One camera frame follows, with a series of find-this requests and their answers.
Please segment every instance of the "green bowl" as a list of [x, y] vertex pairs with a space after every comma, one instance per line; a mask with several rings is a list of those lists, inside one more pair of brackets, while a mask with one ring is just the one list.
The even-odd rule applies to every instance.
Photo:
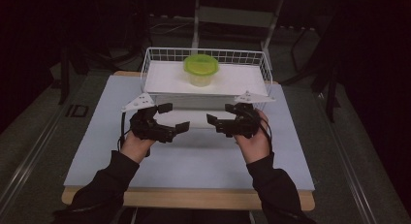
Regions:
[[191, 55], [184, 60], [184, 71], [194, 76], [209, 77], [218, 72], [218, 61], [206, 54]]

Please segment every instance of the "white triangular marker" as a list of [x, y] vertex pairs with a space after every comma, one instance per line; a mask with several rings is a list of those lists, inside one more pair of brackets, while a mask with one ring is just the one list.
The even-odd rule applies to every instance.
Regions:
[[153, 107], [154, 105], [154, 101], [151, 99], [150, 95], [148, 95], [148, 93], [143, 93], [139, 97], [128, 103], [126, 106], [121, 108], [121, 111], [137, 111]]

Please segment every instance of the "dark background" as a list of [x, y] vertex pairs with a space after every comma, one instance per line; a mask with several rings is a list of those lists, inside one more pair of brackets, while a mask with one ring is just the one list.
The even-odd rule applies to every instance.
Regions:
[[[208, 0], [220, 5], [221, 0]], [[279, 25], [304, 26], [313, 0], [286, 0]], [[238, 7], [241, 0], [231, 5]], [[259, 6], [248, 2], [247, 9]], [[269, 0], [259, 8], [269, 9]], [[156, 16], [192, 16], [194, 0], [146, 0]], [[0, 0], [0, 132], [52, 83], [60, 49], [80, 41], [108, 53], [130, 24], [130, 0]], [[341, 82], [411, 213], [411, 0], [349, 0], [318, 55], [334, 53]]]

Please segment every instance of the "wooden table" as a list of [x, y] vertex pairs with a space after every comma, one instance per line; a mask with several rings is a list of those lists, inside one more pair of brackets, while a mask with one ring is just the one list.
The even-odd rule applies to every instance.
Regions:
[[[117, 72], [117, 76], [138, 77], [136, 72]], [[70, 204], [80, 187], [70, 186], [63, 191], [62, 201]], [[311, 191], [299, 191], [302, 210], [315, 208]], [[257, 192], [252, 189], [162, 189], [129, 188], [124, 193], [124, 206], [150, 208], [215, 208], [262, 209]]]

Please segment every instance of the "black jacket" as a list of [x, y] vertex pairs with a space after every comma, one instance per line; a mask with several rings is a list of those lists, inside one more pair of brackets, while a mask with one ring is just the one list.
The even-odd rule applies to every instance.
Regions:
[[[295, 184], [281, 169], [272, 167], [273, 154], [247, 165], [253, 187], [269, 223], [315, 223], [305, 217]], [[123, 195], [139, 164], [113, 151], [111, 162], [76, 193], [73, 203], [57, 211], [53, 224], [110, 223], [123, 205]]]

